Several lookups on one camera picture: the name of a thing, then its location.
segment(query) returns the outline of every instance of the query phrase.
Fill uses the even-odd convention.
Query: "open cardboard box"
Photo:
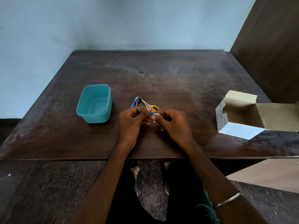
[[[251,139],[264,130],[299,131],[295,104],[256,103],[256,95],[230,90],[216,108],[219,133]]]

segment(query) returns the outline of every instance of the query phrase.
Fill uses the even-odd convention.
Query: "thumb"
[[[160,114],[154,114],[152,115],[152,120],[156,121],[158,124],[163,126],[166,130],[167,127],[169,126],[170,122],[164,119]]]
[[[152,111],[151,106],[147,106],[145,109],[140,112],[140,114],[136,117],[138,119],[138,122],[141,124],[143,120],[149,115],[149,113]]]

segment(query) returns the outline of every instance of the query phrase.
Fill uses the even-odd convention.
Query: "floor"
[[[2,138],[12,129],[11,125],[6,129],[0,127]],[[163,160],[135,161],[140,168],[139,199],[159,220],[165,220],[168,201],[163,163]],[[235,166],[215,163],[225,174],[233,171],[225,167]],[[0,223],[65,223],[104,165],[105,161],[0,161]],[[233,183],[269,223],[298,223],[299,194]]]

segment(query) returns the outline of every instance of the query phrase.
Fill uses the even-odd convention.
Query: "teal plastic container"
[[[108,85],[86,86],[77,105],[77,115],[88,123],[103,123],[110,118],[111,88]]]

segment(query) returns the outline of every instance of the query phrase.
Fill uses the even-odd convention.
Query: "bracelet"
[[[226,204],[226,203],[228,203],[228,202],[230,202],[230,201],[233,201],[234,199],[236,199],[236,198],[237,198],[238,196],[240,196],[241,194],[242,194],[242,193],[239,191],[236,195],[232,196],[231,198],[229,198],[229,199],[227,199],[227,200],[225,200],[225,201],[223,201],[223,202],[221,202],[221,203],[215,205],[215,208],[218,208],[218,207],[220,207],[220,206],[222,206],[222,205],[224,205],[224,204]]]

